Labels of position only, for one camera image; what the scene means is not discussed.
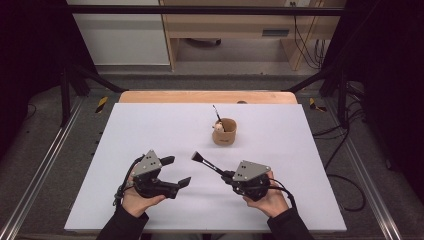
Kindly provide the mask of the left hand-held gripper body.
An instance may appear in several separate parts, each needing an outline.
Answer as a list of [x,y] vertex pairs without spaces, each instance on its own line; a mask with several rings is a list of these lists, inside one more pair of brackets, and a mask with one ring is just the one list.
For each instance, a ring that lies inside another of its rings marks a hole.
[[154,150],[149,150],[141,157],[133,170],[134,188],[144,198],[164,195],[166,198],[175,199],[180,188],[176,183],[164,182],[158,178],[163,167],[160,159]]

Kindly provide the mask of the thick black makeup brush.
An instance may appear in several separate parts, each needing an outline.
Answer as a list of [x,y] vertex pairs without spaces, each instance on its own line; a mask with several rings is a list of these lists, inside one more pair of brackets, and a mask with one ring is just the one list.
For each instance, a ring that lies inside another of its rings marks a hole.
[[212,169],[213,171],[217,172],[219,175],[223,176],[224,175],[224,171],[219,169],[218,167],[216,167],[214,164],[212,164],[211,162],[209,162],[208,160],[206,160],[200,153],[198,153],[197,151],[195,151],[191,157],[191,159],[193,161],[199,162],[204,164],[205,166],[209,167],[210,169]]

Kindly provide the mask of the dark curtain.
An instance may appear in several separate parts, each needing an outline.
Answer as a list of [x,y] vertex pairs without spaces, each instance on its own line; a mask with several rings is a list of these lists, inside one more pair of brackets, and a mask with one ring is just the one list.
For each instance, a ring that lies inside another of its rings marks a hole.
[[67,63],[96,70],[67,0],[0,0],[0,160],[29,100],[59,84]]
[[346,0],[327,51],[336,60],[354,30],[344,73],[365,89],[364,107],[395,166],[424,204],[424,0]]

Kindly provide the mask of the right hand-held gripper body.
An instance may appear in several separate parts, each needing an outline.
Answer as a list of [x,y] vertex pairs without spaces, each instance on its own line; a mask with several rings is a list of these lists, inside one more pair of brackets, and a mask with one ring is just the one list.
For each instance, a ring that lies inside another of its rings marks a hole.
[[269,171],[269,166],[242,161],[231,178],[233,191],[253,201],[262,199],[270,187]]

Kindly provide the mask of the tan cup with animal figure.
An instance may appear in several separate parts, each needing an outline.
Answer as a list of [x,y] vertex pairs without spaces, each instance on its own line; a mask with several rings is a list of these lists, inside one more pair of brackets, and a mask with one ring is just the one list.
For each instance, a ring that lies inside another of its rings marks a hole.
[[213,142],[220,146],[232,145],[235,141],[237,132],[237,123],[230,118],[217,120],[213,125]]

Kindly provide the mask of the light wooden desk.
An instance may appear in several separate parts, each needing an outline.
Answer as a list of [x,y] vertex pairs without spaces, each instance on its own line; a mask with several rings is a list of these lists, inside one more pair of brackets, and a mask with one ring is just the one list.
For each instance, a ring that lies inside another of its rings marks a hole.
[[[347,0],[158,0],[162,6],[237,6],[343,8]],[[280,42],[278,55],[287,57],[296,71],[310,57],[314,39],[330,42],[338,25],[337,16],[275,15],[174,15],[162,16],[171,65],[180,55],[182,39],[274,39]]]

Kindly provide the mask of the yellow-handled tool right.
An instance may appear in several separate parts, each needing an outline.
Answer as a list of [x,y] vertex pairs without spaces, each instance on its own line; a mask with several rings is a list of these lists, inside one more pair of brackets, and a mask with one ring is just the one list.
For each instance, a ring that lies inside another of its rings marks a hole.
[[317,110],[317,111],[320,111],[320,112],[327,112],[326,107],[320,107],[320,106],[316,105],[314,98],[309,98],[309,106],[310,106],[310,109],[312,109],[312,110]]

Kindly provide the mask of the black metal stand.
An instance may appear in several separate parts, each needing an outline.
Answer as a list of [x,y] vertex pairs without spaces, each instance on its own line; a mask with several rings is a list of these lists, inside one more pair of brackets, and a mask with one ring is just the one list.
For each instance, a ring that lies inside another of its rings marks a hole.
[[348,128],[348,116],[347,116],[347,107],[346,107],[346,97],[347,97],[347,75],[341,66],[332,64],[318,73],[308,77],[306,80],[301,81],[300,83],[285,89],[285,92],[297,93],[301,89],[311,85],[312,83],[317,82],[318,80],[323,80],[323,84],[319,89],[319,93],[323,97],[328,97],[332,95],[335,90],[338,90],[337,94],[337,120],[344,129]]
[[80,65],[65,66],[61,71],[59,78],[62,105],[62,127],[64,127],[71,118],[70,87],[74,88],[78,96],[87,96],[90,93],[90,88],[86,83],[86,79],[91,79],[115,93],[125,92],[124,88],[109,82],[102,78],[98,73],[89,71]]

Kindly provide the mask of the yellow-handled tool left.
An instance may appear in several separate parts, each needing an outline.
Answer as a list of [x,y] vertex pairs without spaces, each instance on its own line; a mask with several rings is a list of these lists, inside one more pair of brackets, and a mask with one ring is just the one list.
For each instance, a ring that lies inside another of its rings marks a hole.
[[101,113],[102,112],[107,100],[108,100],[107,96],[104,96],[99,100],[99,103],[98,103],[98,106],[95,110],[95,113]]

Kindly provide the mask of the black horizontal frame bar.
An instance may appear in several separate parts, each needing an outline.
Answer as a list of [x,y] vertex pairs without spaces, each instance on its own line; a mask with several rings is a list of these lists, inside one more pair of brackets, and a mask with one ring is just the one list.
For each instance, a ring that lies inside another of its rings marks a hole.
[[174,14],[174,15],[281,15],[342,16],[344,8],[237,7],[237,6],[124,6],[68,5],[79,14]]

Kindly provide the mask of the person's left hand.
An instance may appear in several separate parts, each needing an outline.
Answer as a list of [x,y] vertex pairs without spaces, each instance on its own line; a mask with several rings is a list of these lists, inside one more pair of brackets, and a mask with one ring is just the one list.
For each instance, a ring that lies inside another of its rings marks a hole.
[[144,198],[133,187],[130,187],[124,191],[122,207],[133,217],[139,218],[148,208],[159,204],[165,199],[164,195]]

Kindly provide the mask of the yellow-handled tool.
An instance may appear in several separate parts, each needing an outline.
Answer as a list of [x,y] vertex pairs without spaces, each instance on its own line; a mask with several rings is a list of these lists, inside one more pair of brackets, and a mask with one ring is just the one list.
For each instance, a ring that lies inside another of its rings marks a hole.
[[95,113],[101,113],[102,112],[107,100],[108,100],[107,96],[104,96],[99,100],[99,103],[98,103],[98,106],[95,110]]
[[310,109],[312,109],[312,110],[317,110],[317,111],[320,111],[320,112],[327,112],[326,107],[320,107],[320,106],[316,105],[314,98],[309,98],[309,106],[310,106]]

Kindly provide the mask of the thin black brush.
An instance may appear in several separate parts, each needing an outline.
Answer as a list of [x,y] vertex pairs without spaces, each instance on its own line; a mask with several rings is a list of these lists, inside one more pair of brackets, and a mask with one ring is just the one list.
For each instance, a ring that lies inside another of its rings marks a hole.
[[212,107],[214,108],[215,114],[216,114],[216,117],[217,117],[217,123],[215,124],[215,129],[216,130],[219,130],[221,132],[225,132],[225,126],[223,124],[223,121],[222,121],[222,119],[221,119],[221,117],[219,115],[219,112],[218,112],[216,106],[215,105],[212,105]]

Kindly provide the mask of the white table cover board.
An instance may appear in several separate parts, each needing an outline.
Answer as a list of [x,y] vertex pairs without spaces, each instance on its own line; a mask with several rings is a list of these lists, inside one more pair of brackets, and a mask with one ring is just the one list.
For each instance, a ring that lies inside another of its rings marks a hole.
[[[213,142],[217,121],[237,123],[229,146]],[[223,170],[243,160],[267,165],[293,195],[307,228],[337,232],[346,228],[323,168],[304,110],[299,104],[143,104],[114,105],[97,151],[65,224],[69,231],[96,231],[114,212],[114,195],[133,161],[149,150],[174,156],[162,168],[163,181],[190,177],[175,199],[148,209],[148,232],[265,232],[266,216],[247,207],[219,174],[191,159],[195,151]]]

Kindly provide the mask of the person's right hand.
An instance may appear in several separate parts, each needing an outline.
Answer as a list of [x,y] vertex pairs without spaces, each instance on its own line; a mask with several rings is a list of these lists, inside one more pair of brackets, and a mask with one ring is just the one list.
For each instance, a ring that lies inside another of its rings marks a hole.
[[277,189],[269,189],[267,194],[258,201],[253,201],[246,196],[243,197],[243,200],[248,207],[256,208],[271,218],[275,218],[289,209],[282,192]]

